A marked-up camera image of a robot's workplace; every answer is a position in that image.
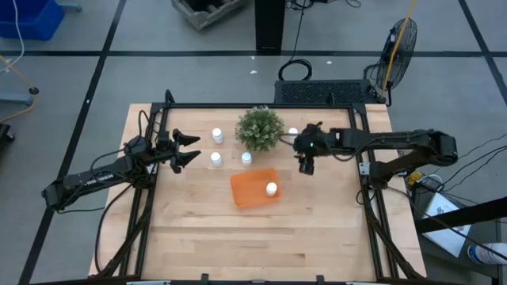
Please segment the blue plastic bin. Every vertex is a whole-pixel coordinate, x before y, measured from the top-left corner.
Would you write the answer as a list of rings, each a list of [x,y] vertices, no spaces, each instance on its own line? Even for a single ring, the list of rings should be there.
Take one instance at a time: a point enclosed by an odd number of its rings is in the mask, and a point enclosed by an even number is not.
[[[0,0],[0,37],[48,41],[63,19],[55,0]]]

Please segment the black object at floor edge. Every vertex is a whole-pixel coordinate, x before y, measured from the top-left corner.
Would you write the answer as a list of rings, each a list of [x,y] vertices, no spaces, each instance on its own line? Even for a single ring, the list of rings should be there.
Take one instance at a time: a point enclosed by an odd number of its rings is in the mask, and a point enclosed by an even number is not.
[[[6,123],[0,123],[0,143],[11,143],[15,136],[11,131],[11,126]]]

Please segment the yellow and black power adapter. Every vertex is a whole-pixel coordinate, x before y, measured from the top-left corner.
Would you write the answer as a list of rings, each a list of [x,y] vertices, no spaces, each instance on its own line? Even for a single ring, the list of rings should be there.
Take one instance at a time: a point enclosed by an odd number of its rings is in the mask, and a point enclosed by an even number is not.
[[[438,192],[443,181],[436,174],[424,174],[421,172],[413,172],[408,176],[407,184],[412,187],[422,187],[431,192]]]

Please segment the orange plastic basket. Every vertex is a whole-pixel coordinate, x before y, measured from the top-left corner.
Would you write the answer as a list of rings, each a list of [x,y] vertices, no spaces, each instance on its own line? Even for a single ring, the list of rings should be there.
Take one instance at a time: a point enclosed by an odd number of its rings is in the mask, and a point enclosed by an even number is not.
[[[266,195],[266,185],[275,182],[278,191],[275,196]],[[282,187],[278,172],[273,168],[249,170],[230,178],[231,193],[236,207],[260,207],[275,203],[281,198]]]

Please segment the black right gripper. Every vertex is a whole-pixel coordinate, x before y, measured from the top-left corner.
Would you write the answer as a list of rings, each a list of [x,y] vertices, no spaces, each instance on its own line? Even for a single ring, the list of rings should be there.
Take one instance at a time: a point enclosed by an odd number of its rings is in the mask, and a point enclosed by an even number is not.
[[[322,130],[322,122],[308,123],[295,137],[292,149],[298,156],[299,171],[308,175],[314,174],[314,158],[330,155],[327,146],[327,134]]]

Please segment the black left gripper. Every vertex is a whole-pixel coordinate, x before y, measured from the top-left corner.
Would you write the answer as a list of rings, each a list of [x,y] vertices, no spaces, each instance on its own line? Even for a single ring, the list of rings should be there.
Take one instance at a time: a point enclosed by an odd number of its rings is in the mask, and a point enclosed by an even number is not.
[[[187,164],[201,154],[201,151],[182,153],[177,151],[177,143],[180,146],[188,146],[199,140],[199,136],[184,135],[177,128],[173,129],[173,140],[168,131],[160,131],[155,143],[154,162],[166,163],[169,161],[173,172],[179,174]]]

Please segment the round green artificial plant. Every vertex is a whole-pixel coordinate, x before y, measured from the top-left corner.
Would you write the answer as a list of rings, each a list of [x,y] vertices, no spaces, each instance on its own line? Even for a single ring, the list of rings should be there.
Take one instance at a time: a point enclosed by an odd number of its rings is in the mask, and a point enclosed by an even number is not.
[[[247,109],[238,118],[234,136],[248,151],[269,151],[284,133],[284,121],[265,106]]]

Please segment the grey wooden crate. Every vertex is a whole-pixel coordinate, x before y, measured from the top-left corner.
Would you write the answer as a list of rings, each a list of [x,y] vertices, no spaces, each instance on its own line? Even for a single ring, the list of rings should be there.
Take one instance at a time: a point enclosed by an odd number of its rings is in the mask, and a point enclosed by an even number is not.
[[[173,8],[197,31],[230,16],[250,0],[170,0]]]

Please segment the white paper sheet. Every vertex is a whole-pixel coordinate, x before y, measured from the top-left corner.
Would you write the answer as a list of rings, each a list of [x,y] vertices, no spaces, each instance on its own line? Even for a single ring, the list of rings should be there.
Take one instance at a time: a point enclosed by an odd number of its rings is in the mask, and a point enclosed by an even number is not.
[[[449,199],[441,194],[434,194],[429,201],[429,205],[425,209],[423,218],[427,219],[428,217],[438,216],[456,210],[459,210],[459,208]],[[449,223],[445,222],[445,224],[447,227],[442,230],[434,230],[423,233],[422,235],[452,256],[459,257],[466,240],[465,237],[470,232],[471,225],[455,226],[449,229]]]

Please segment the black upright column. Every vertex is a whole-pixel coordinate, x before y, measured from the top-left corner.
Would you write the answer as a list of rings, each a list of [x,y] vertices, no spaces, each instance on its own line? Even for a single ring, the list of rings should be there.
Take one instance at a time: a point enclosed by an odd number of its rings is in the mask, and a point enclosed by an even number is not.
[[[285,0],[254,0],[258,51],[280,54],[284,34]]]

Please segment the black floor fan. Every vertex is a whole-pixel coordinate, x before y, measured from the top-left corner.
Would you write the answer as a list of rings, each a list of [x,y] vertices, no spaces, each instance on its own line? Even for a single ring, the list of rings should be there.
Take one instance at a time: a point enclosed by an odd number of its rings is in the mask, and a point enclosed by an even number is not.
[[[364,68],[363,79],[370,81],[377,103],[392,105],[391,91],[403,79],[416,42],[416,22],[410,17],[400,19],[390,29],[379,60]]]

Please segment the black perforated computer case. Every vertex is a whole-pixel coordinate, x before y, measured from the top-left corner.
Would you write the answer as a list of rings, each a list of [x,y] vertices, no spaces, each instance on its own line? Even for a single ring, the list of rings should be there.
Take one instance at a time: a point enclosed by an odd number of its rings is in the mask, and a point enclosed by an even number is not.
[[[274,102],[301,105],[375,104],[371,90],[372,86],[365,79],[277,81]]]

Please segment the blue metal stand base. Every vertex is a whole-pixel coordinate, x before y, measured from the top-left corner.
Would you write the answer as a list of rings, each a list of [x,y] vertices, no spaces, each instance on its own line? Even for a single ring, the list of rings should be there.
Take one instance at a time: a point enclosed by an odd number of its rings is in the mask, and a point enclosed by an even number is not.
[[[0,93],[0,102],[17,103],[32,106],[34,99],[31,94]]]

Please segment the black beam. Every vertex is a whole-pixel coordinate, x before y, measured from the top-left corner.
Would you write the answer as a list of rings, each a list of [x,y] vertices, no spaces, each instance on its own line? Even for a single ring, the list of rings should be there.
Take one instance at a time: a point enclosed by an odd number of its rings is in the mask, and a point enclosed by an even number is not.
[[[488,222],[495,219],[507,217],[507,196],[480,203],[475,206],[461,208],[446,214],[419,219],[415,222],[416,230],[419,233],[442,230],[462,225],[473,225],[478,222]]]

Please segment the white and blue bottle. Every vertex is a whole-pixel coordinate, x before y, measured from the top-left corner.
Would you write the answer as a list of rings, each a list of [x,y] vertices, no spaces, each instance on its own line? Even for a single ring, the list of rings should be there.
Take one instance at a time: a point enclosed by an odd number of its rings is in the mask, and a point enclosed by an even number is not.
[[[470,245],[467,255],[477,264],[507,265],[507,243],[488,243],[483,247]]]

